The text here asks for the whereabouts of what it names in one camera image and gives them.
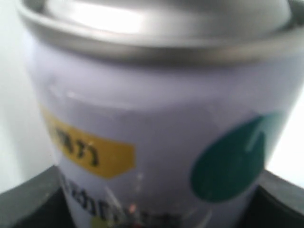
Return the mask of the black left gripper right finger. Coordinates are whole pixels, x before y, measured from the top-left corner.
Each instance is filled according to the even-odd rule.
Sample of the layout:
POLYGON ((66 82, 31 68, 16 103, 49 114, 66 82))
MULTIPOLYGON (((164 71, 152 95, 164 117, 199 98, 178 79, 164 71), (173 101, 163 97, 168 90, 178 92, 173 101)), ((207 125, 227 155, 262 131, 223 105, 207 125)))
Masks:
POLYGON ((248 228, 302 228, 304 189, 266 171, 247 212, 248 228))

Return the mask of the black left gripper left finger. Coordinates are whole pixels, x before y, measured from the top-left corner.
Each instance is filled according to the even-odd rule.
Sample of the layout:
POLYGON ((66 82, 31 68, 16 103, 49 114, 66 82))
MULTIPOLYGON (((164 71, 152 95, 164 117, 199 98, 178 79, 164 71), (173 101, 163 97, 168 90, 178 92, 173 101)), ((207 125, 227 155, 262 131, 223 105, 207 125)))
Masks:
POLYGON ((52 166, 0 195, 2 228, 70 228, 71 217, 52 166))

